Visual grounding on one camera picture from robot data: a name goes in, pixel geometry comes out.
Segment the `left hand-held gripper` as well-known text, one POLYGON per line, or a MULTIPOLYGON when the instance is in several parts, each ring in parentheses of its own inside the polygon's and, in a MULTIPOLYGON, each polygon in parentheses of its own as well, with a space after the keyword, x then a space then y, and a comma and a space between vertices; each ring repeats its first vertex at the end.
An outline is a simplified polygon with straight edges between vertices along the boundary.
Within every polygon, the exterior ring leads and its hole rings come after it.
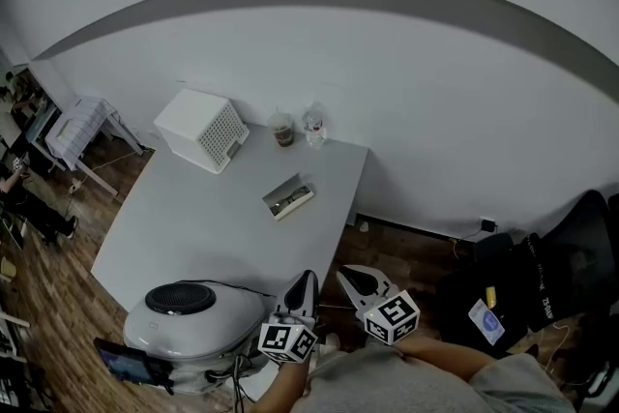
POLYGON ((318 302, 317 276, 305 270, 278 295, 275 311, 261 326, 258 350, 278 364, 305 362, 318 342, 313 332, 318 302))

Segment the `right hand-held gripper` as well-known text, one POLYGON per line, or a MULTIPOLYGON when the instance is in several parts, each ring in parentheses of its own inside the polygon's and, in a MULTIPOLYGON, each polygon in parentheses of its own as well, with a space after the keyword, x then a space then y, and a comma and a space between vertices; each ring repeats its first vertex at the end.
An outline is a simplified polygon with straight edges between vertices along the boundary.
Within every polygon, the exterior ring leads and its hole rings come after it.
POLYGON ((381 297, 364 310, 367 296, 388 291, 388 278, 382 271, 364 265, 342 265, 337 280, 355 309, 361 310, 358 318, 371 337, 392 345, 418 329, 421 312, 406 290, 381 297))

